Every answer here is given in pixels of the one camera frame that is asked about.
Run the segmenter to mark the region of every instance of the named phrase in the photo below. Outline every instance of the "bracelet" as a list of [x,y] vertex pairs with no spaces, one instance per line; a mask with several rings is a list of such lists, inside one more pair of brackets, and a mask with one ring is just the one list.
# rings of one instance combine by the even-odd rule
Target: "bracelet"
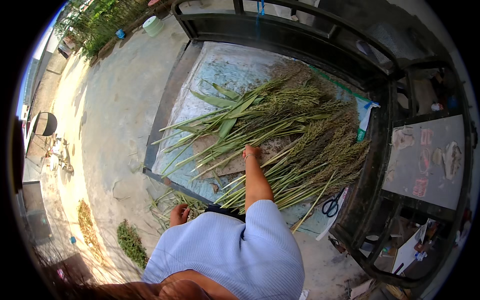
[[244,159],[243,161],[244,161],[244,162],[247,162],[247,158],[248,158],[250,155],[253,155],[255,158],[257,158],[257,157],[255,156],[255,154],[247,154],[247,155],[245,156],[245,159]]

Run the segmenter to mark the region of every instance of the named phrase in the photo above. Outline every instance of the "scissors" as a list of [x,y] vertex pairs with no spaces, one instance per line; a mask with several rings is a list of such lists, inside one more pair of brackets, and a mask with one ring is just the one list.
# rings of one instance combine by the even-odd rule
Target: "scissors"
[[322,213],[324,215],[327,215],[327,217],[331,218],[338,213],[338,200],[342,196],[344,189],[345,188],[343,188],[335,198],[332,198],[324,203],[324,205],[322,206]]

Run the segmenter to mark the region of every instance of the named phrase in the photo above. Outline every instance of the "white bucket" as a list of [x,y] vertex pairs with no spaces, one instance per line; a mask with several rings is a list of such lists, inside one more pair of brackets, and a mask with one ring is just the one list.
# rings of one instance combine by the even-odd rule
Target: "white bucket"
[[163,26],[164,26],[163,22],[160,19],[158,19],[156,16],[153,16],[148,18],[144,22],[142,27],[145,29],[145,31],[150,37],[154,37],[158,33],[160,33],[160,31],[162,31]]

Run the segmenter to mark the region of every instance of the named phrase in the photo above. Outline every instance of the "hand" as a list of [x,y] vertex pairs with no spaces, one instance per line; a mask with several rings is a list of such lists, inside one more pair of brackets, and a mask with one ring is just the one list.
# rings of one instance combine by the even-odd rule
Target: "hand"
[[190,209],[187,204],[179,204],[170,212],[170,227],[187,223]]
[[262,150],[259,147],[253,148],[250,145],[245,145],[245,150],[243,151],[242,155],[243,159],[245,159],[248,154],[253,154],[256,158],[260,158],[260,155],[262,155]]

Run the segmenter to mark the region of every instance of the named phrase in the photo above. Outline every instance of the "light blue knit sweater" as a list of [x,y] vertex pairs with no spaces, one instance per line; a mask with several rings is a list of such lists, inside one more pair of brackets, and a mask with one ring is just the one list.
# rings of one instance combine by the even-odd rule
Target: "light blue knit sweater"
[[189,269],[221,284],[240,300],[297,300],[305,279],[298,245],[270,200],[252,204],[246,223],[206,212],[168,229],[142,281],[160,283]]

